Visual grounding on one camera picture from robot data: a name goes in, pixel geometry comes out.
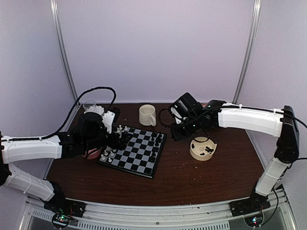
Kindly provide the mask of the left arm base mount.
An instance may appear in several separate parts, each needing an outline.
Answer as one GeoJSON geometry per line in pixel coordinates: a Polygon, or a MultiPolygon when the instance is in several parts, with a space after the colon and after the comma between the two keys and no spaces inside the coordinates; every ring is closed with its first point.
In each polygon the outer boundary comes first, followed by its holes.
{"type": "Polygon", "coordinates": [[[51,223],[56,229],[63,229],[70,224],[78,222],[76,218],[82,218],[85,212],[86,204],[80,201],[64,199],[58,201],[43,201],[44,208],[52,211],[54,214],[51,223]]]}

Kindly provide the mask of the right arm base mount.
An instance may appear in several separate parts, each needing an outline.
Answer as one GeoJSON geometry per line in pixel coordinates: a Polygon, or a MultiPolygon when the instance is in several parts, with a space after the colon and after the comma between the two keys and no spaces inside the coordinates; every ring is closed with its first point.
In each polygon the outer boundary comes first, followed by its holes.
{"type": "Polygon", "coordinates": [[[263,210],[270,208],[271,204],[267,199],[246,198],[230,202],[229,207],[232,217],[242,216],[247,226],[257,228],[264,222],[263,210]]]}

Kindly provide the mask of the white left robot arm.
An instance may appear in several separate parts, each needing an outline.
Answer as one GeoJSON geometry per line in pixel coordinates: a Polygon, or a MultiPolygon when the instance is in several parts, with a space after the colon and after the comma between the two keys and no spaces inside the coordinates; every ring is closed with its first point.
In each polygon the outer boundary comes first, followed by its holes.
{"type": "Polygon", "coordinates": [[[56,132],[44,137],[0,137],[0,184],[19,189],[49,202],[59,213],[69,209],[61,187],[55,182],[41,180],[20,169],[13,162],[35,159],[88,158],[91,153],[110,147],[124,150],[131,135],[114,128],[115,114],[99,115],[88,112],[81,115],[77,125],[68,132],[56,132]]]}

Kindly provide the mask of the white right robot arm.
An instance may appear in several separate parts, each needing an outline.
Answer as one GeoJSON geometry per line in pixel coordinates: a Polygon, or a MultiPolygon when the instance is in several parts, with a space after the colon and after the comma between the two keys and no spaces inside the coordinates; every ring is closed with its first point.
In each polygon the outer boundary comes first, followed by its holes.
{"type": "Polygon", "coordinates": [[[174,140],[213,127],[256,131],[278,139],[276,151],[255,185],[255,194],[246,200],[249,211],[257,211],[264,204],[264,197],[299,158],[299,130],[290,106],[263,109],[219,100],[211,100],[202,106],[195,100],[180,98],[171,104],[169,112],[175,119],[170,126],[174,140]]]}

